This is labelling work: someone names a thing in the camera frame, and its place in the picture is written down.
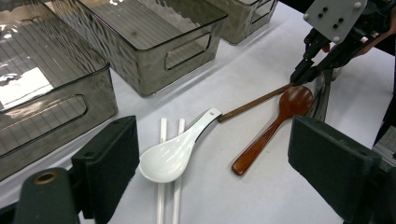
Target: white ceramic spoon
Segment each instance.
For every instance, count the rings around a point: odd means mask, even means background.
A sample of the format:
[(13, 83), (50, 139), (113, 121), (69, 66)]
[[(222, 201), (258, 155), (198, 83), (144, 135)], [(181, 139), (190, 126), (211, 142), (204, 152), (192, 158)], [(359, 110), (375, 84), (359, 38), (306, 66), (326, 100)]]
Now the white ceramic spoon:
[(211, 108), (183, 134), (145, 151), (140, 156), (139, 169), (142, 175), (156, 183), (176, 180), (186, 169), (199, 135), (220, 115), (221, 112)]

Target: white chopstick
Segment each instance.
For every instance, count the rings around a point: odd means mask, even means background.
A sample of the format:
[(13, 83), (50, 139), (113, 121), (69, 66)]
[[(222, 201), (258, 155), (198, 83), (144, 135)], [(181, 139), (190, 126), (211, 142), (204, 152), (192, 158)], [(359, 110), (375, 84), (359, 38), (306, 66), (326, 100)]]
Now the white chopstick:
[[(178, 122), (178, 135), (184, 133), (186, 120), (180, 119)], [(180, 194), (181, 194), (181, 176), (175, 180), (174, 191), (174, 209), (172, 215), (172, 224), (178, 224), (179, 210), (180, 210)]]
[[(161, 132), (160, 132), (160, 143), (166, 141), (166, 118), (161, 119)], [(163, 224), (164, 208), (165, 208), (165, 184), (158, 184), (157, 191), (157, 224)]]

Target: wooden spoon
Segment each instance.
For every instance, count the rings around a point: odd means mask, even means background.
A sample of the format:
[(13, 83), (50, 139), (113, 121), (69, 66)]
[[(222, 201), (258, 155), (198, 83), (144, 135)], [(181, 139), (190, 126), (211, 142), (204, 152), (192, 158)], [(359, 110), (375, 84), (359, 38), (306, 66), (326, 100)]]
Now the wooden spoon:
[(279, 100), (279, 115), (276, 120), (233, 163), (233, 172), (236, 175), (243, 175), (262, 152), (279, 125), (294, 115), (308, 113), (313, 98), (311, 90), (304, 86), (291, 87), (285, 91)]

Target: table surface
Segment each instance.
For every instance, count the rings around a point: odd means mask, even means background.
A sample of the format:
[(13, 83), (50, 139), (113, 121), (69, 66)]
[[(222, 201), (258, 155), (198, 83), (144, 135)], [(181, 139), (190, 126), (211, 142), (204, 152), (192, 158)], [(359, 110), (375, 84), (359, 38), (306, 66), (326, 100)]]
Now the table surface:
[[(140, 97), (112, 71), (118, 119), (136, 115), (140, 154), (160, 142), (161, 118), (168, 138), (178, 120), (187, 124), (211, 107), (223, 113), (289, 82), (304, 53), (311, 27), (281, 3), (270, 23), (238, 46), (221, 41), (214, 61), (149, 98)], [(352, 60), (332, 84), (326, 123), (364, 146), (373, 146), (392, 95), (394, 58), (378, 49)], [(180, 223), (342, 223), (316, 191), (291, 168), (291, 120), (284, 122), (249, 171), (231, 164), (276, 118), (279, 96), (205, 131), (182, 176)], [(70, 157), (109, 120), (0, 183), (0, 206), (18, 200), (21, 182), (48, 167), (69, 167)], [(167, 184), (165, 223), (171, 223), (172, 184)], [(110, 223), (155, 223), (157, 185), (138, 169)]]

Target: plastic storage bin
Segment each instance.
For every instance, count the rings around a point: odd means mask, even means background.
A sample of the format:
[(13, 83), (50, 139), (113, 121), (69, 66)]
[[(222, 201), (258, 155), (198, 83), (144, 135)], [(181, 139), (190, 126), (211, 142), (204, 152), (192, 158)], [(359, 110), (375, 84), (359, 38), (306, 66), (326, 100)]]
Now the plastic storage bin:
[(109, 63), (46, 5), (0, 11), (0, 180), (117, 113)]
[(141, 96), (214, 59), (227, 17), (201, 0), (51, 2)]
[(276, 9), (277, 0), (206, 0), (228, 13), (221, 35), (233, 45), (262, 28)]

